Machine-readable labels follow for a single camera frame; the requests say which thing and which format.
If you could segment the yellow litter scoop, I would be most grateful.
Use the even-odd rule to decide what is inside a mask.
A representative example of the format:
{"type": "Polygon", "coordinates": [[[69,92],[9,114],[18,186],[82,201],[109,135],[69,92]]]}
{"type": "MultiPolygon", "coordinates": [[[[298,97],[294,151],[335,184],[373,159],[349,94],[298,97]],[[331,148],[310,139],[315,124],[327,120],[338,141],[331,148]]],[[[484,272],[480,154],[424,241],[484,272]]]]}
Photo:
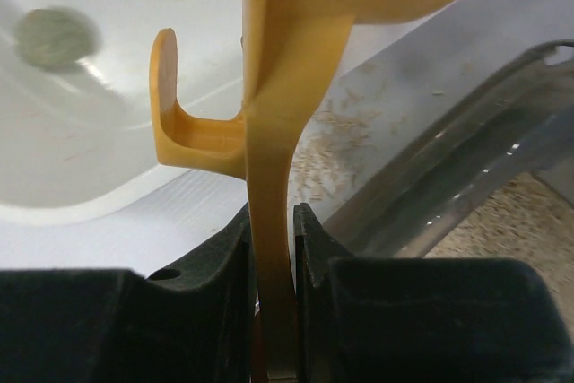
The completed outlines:
{"type": "Polygon", "coordinates": [[[158,161],[244,179],[261,304],[265,372],[293,382],[299,355],[288,249],[291,160],[332,82],[353,25],[404,23],[454,0],[243,0],[243,98],[230,120],[197,118],[178,103],[171,29],[152,46],[149,88],[158,161]]]}

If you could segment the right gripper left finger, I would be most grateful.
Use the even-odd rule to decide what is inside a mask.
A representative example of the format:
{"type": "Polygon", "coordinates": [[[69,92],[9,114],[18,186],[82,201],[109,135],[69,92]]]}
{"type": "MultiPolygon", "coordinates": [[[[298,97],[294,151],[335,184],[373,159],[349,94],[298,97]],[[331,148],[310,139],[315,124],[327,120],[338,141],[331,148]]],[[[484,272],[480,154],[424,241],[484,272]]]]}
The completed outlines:
{"type": "Polygon", "coordinates": [[[1,274],[4,382],[246,382],[248,218],[148,277],[125,269],[1,274]]]}

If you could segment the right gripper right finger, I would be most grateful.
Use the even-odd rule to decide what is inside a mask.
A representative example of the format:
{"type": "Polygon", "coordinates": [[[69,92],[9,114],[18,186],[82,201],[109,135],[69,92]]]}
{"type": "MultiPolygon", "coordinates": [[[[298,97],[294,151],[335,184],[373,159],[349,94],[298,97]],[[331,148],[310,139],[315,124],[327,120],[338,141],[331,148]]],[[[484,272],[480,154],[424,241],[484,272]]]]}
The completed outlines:
{"type": "Polygon", "coordinates": [[[293,211],[302,382],[570,382],[543,278],[508,258],[357,257],[293,211]]]}

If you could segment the brown litter box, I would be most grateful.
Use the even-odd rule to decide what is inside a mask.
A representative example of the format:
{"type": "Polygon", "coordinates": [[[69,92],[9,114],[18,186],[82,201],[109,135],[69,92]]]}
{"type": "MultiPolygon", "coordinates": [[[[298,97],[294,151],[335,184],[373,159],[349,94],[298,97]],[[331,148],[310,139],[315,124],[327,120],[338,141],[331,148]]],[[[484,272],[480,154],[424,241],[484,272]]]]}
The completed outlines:
{"type": "Polygon", "coordinates": [[[492,74],[343,204],[325,229],[355,254],[422,257],[525,171],[573,162],[573,43],[492,74]]]}

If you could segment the green clump two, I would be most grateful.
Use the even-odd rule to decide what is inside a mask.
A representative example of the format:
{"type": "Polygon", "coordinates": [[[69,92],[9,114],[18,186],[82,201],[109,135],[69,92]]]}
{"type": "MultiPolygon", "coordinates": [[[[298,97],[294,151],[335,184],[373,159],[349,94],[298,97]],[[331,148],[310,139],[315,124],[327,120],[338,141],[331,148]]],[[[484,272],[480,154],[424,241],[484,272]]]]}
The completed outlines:
{"type": "Polygon", "coordinates": [[[28,65],[49,71],[75,67],[100,50],[100,31],[86,14],[50,6],[24,14],[14,26],[15,50],[28,65]]]}

